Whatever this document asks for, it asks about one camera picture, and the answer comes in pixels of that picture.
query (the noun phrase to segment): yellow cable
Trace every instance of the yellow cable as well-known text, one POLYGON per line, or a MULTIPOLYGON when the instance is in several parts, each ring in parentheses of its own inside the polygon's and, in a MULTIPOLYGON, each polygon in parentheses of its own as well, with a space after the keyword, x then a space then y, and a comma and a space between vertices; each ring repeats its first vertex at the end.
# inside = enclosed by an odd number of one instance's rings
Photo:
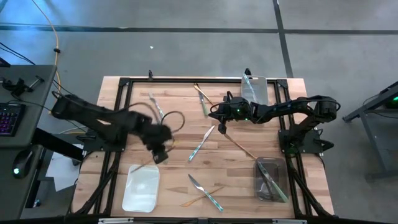
MULTIPOLYGON (((57 50, 59 50, 59 41, 58 41, 58 34, 57 34, 57 31, 55 30, 55 28, 54 28, 54 26, 52 25, 52 23, 51 23, 51 21, 50 21, 50 19, 45 15, 45 13, 43 12, 43 10, 36 4, 36 2, 34 1, 34 0, 32 0, 32 2, 36 5, 36 7, 40 10, 40 12, 42 12, 42 14, 43 14, 43 16, 46 18, 46 20, 49 22, 49 24, 50 24, 50 26, 51 26, 51 28, 52 28, 52 30, 54 31, 54 34, 55 34, 55 41, 56 41, 56 43, 57 43, 57 45, 55 46, 55 49, 57 49, 57 50)), ((58 52, 55 52, 55 62, 54 62, 54 65, 55 66, 57 66, 58 65, 58 52)), ((59 83, 59 85, 58 85, 58 92, 60 93, 61 92, 61 79, 60 79, 60 75, 59 75, 59 73, 58 73, 58 69, 57 69, 57 71, 55 72, 55 74, 57 75, 57 80, 58 80, 58 83, 59 83)))

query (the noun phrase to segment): clear plastic box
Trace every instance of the clear plastic box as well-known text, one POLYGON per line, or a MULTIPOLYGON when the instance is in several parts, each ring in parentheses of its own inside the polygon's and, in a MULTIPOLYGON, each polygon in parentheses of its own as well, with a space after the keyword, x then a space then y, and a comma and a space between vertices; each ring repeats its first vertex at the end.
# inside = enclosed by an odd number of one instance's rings
POLYGON ((250 85, 254 90, 256 95, 256 100, 254 100, 252 90, 248 85, 244 77, 242 77, 241 82, 241 96, 248 100, 248 102, 255 102, 261 105, 268 105, 268 91, 267 91, 267 79, 265 77, 255 77, 247 76, 250 85))
POLYGON ((258 162, 269 173, 274 182, 283 191, 286 197, 288 194, 287 185, 287 168, 286 163, 283 159, 270 158, 270 157, 258 157, 254 163, 254 194, 262 201, 272 201, 272 202, 284 202, 278 191, 273 187, 270 182, 264 182, 261 171, 258 167, 258 162))

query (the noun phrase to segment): wooden stick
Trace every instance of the wooden stick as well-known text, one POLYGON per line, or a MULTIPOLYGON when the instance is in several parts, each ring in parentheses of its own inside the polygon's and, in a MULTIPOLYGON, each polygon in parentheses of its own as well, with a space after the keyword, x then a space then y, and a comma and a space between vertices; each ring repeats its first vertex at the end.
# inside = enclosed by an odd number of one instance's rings
MULTIPOLYGON (((175 148, 176 142, 173 143, 173 145, 170 147, 170 149, 166 150, 166 152, 170 152, 171 150, 173 150, 173 149, 175 148)), ((133 171, 131 171, 130 173, 133 173, 133 172, 135 172, 135 171, 137 171, 137 170, 143 168, 144 166, 150 164, 150 162, 152 162, 152 161, 153 161, 153 159, 149 159, 149 160, 146 161, 143 165, 140 165, 139 167, 135 168, 135 169, 134 169, 133 171)))
POLYGON ((203 96, 206 97, 206 99, 211 103, 211 105, 214 106, 214 103, 206 96, 206 94, 199 88, 199 85, 197 83, 193 84, 193 87, 198 90, 199 92, 201 92, 203 94, 203 96))
MULTIPOLYGON (((211 192, 209 192, 209 194, 212 194, 212 193, 214 193, 214 192, 216 192, 216 191, 219 191, 219 190, 223 189, 224 187, 225 187, 225 186, 222 186, 222 187, 220 187, 220 188, 217 188, 217 189, 215 189, 215 190, 212 190, 211 192)), ((197 200, 199 200, 199 199, 201 199, 201 198, 203 198, 203 197, 206 197, 206 194, 203 194, 202 196, 197 197, 197 198, 195 198, 195 199, 193 199, 193 200, 191 200, 191 201, 189 201, 189 202, 185 202, 185 203, 181 204, 180 206, 181 206, 181 207, 188 207, 188 206, 190 206, 191 204, 193 204, 194 202, 196 202, 197 200)))
POLYGON ((236 146, 238 146, 240 149, 242 149, 245 153, 247 153, 249 156, 251 156, 254 160, 257 159, 256 156, 254 156, 253 154, 251 154, 247 149, 243 148, 243 146, 241 146, 239 143, 237 143, 234 139, 232 139, 229 135, 224 134, 224 136, 230 140, 231 142, 233 142, 236 146))

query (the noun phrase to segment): black desk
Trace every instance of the black desk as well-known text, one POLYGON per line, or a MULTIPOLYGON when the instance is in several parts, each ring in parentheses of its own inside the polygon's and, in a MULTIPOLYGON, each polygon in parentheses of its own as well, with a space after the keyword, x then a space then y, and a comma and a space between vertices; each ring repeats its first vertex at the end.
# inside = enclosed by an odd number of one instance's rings
POLYGON ((15 220, 20 217, 27 202, 30 187, 38 175, 38 170, 35 168, 40 164, 40 157, 44 150, 42 146, 33 146, 34 155, 29 174, 23 179, 15 179, 11 167, 20 151, 15 149, 1 149, 0 151, 0 211, 2 213, 0 220, 15 220))
MULTIPOLYGON (((36 75, 43 78, 44 82, 37 84, 32 93, 25 92, 20 98, 27 102, 44 105, 56 70, 54 65, 11 65, 11 68, 0 68, 0 77, 11 80, 13 83, 16 83, 18 78, 22 78, 27 85, 36 80, 36 75)), ((11 93, 0 85, 0 102, 6 103, 11 100, 15 100, 11 93)), ((43 107, 20 103, 25 104, 26 108, 16 135, 0 137, 0 220, 18 219, 22 209, 33 203, 38 187, 37 166, 40 165, 44 149, 50 149, 78 161, 83 160, 81 149, 37 128, 43 107), (17 154, 28 147, 31 147, 34 152, 30 172, 23 179, 15 179, 12 175, 12 163, 17 154)))
MULTIPOLYGON (((28 85, 36 80, 36 75, 44 79, 43 83, 35 86, 32 93, 23 93, 21 99, 28 102, 44 105, 50 91, 57 67, 54 65, 12 65, 11 68, 0 68, 0 77, 16 83, 18 78, 28 85)), ((15 100, 9 91, 0 86, 0 102, 15 100)), ((0 148, 26 147, 30 144, 43 108, 37 105, 26 104, 25 115, 14 137, 0 137, 0 148)))

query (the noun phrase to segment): white plastic tray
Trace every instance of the white plastic tray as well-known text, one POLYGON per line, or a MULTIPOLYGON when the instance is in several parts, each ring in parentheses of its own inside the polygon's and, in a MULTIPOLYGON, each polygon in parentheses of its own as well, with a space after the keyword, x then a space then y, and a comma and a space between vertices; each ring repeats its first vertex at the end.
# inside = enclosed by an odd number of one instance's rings
POLYGON ((127 176, 122 208, 127 212, 151 212, 155 209, 159 189, 159 168, 144 166, 132 172, 140 165, 132 165, 127 176))

